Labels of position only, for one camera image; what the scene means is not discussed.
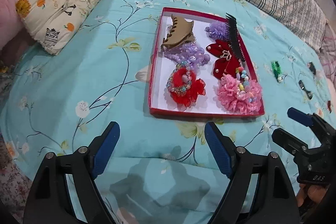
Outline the right hand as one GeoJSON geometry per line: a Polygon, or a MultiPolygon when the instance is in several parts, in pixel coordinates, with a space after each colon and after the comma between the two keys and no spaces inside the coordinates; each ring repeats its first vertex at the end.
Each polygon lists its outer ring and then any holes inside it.
{"type": "Polygon", "coordinates": [[[313,202],[311,208],[316,208],[324,198],[329,186],[299,184],[299,191],[296,196],[298,207],[302,207],[306,198],[313,202]]]}

